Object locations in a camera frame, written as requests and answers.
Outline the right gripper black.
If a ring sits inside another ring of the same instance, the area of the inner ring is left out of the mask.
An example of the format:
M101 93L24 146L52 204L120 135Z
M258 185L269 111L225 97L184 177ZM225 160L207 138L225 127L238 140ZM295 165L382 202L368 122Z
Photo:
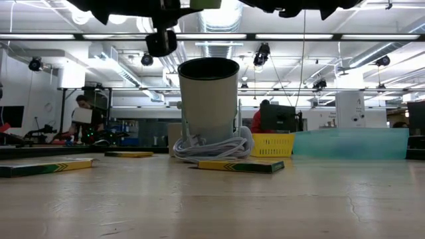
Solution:
M263 12L274 12L281 9L278 0L239 0L245 5L259 8ZM330 0L293 0L284 1L279 16L283 18L296 17L303 10L318 10L321 19L325 20L335 12L335 1Z

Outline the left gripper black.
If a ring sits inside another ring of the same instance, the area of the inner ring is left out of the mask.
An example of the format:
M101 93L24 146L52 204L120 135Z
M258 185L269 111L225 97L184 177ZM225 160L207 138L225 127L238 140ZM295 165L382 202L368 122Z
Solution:
M169 29L174 27L181 17L202 11L202 9L180 8L180 6L180 0L149 2L148 17L151 18L153 28L156 30L145 38L150 55L162 57L173 52L177 48L176 44L171 43L175 41L175 33L170 35Z

